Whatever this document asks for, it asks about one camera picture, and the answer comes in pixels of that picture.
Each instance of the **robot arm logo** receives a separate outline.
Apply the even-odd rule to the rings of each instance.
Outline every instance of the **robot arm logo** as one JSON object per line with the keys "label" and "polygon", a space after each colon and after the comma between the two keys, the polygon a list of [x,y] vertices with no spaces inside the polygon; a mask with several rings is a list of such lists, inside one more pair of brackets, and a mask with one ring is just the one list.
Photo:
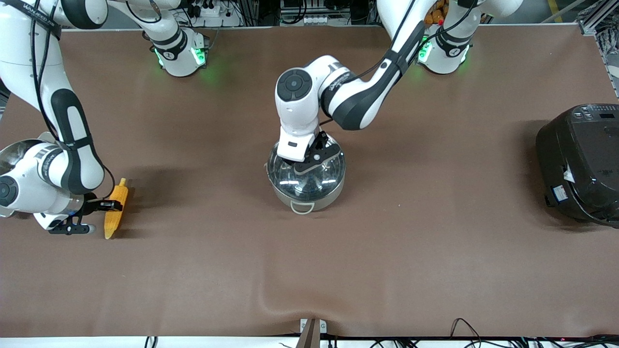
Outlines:
{"label": "robot arm logo", "polygon": [[455,57],[457,55],[460,54],[460,49],[459,48],[454,48],[451,51],[449,51],[449,56],[450,57]]}
{"label": "robot arm logo", "polygon": [[163,52],[163,57],[169,61],[173,61],[174,59],[176,59],[176,56],[174,55],[174,53],[166,51]]}

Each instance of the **yellow corn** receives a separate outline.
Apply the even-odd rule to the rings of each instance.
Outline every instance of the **yellow corn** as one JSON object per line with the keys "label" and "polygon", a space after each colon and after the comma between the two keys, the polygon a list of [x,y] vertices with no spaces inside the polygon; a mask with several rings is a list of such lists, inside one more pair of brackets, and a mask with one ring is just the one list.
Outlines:
{"label": "yellow corn", "polygon": [[[120,179],[120,183],[114,187],[114,191],[110,196],[110,200],[119,201],[123,205],[127,201],[127,195],[129,189],[126,186],[127,180],[125,178]],[[110,239],[114,232],[118,229],[120,219],[123,217],[122,211],[110,211],[105,213],[105,239]]]}

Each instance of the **label sticker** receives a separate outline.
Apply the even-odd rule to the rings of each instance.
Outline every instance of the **label sticker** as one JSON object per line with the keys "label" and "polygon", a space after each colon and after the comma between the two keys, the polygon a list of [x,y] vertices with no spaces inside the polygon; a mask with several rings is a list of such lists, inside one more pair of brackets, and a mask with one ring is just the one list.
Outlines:
{"label": "label sticker", "polygon": [[565,201],[569,198],[568,193],[565,192],[563,185],[553,188],[552,191],[555,193],[555,197],[558,202]]}

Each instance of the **metal bowl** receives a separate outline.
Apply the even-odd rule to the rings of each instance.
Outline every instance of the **metal bowl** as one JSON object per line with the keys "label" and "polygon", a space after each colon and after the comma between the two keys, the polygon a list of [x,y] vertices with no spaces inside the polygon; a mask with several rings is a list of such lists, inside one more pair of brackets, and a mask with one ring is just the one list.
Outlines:
{"label": "metal bowl", "polygon": [[[337,143],[329,136],[327,146],[333,144]],[[277,146],[278,143],[269,155],[267,174],[277,197],[286,206],[293,212],[304,215],[324,209],[335,201],[344,187],[344,152],[340,151],[336,157],[308,172],[298,174],[277,155]]]}

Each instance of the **black strap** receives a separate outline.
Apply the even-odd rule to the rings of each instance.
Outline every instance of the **black strap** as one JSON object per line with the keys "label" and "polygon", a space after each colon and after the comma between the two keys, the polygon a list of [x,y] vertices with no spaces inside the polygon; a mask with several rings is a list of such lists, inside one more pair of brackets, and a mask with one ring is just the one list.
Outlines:
{"label": "black strap", "polygon": [[58,145],[60,145],[60,147],[62,147],[62,149],[65,151],[77,151],[78,149],[81,149],[84,146],[93,145],[93,142],[92,142],[92,137],[89,135],[87,137],[83,137],[82,139],[79,139],[76,141],[69,141],[69,142],[59,141]]}
{"label": "black strap", "polygon": [[178,30],[176,31],[176,33],[174,33],[174,35],[172,35],[171,38],[169,38],[167,40],[161,40],[161,41],[150,39],[150,41],[154,45],[157,45],[157,46],[167,46],[167,45],[173,43],[174,41],[177,41],[178,38],[181,37],[181,35],[182,35],[181,32],[182,32],[181,27],[178,27]]}
{"label": "black strap", "polygon": [[178,55],[182,51],[184,51],[185,47],[187,47],[187,44],[188,44],[187,34],[185,34],[185,32],[183,30],[181,30],[181,34],[183,36],[181,41],[178,44],[176,44],[174,47],[171,47],[171,48],[168,48],[168,49],[164,49],[164,48],[159,47],[153,41],[153,44],[155,44],[155,46],[157,47],[157,52],[161,56],[163,56],[166,60],[175,61],[178,58]]}
{"label": "black strap", "polygon": [[469,45],[469,42],[465,42],[461,45],[453,45],[452,43],[447,42],[441,35],[436,38],[436,43],[438,46],[445,51],[448,57],[457,57],[462,51],[466,49],[466,46]]}
{"label": "black strap", "polygon": [[0,0],[0,1],[4,2],[5,4],[11,7],[14,7],[15,9],[21,11],[28,17],[34,19],[39,25],[41,25],[47,31],[52,33],[52,35],[54,35],[58,40],[60,40],[60,32],[62,28],[60,27],[58,23],[54,22],[54,20],[50,18],[48,15],[46,15],[45,13],[23,2],[22,0]]}
{"label": "black strap", "polygon": [[406,70],[409,69],[409,64],[406,61],[406,57],[399,54],[398,52],[389,50],[385,52],[385,55],[383,57],[395,63],[398,69],[400,69],[402,75],[404,75],[406,73]]}
{"label": "black strap", "polygon": [[449,32],[442,32],[439,34],[439,37],[445,39],[445,40],[449,40],[453,43],[468,43],[470,41],[470,39],[473,37],[473,35],[470,35],[468,37],[464,37],[464,38],[460,38],[460,37],[454,37],[451,36],[451,34],[449,34]]}

